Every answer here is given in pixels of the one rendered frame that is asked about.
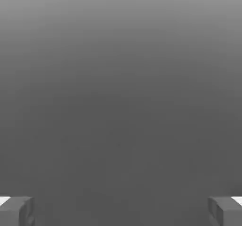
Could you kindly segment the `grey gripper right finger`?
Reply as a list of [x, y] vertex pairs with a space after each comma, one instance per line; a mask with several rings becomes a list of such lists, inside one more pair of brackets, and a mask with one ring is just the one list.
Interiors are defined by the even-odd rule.
[[211, 226], [242, 226], [242, 196], [209, 197], [207, 206]]

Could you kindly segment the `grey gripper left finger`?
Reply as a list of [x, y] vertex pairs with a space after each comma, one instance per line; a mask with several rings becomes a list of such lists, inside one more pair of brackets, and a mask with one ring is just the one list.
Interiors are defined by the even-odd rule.
[[35, 226], [34, 211], [34, 197], [0, 196], [0, 226]]

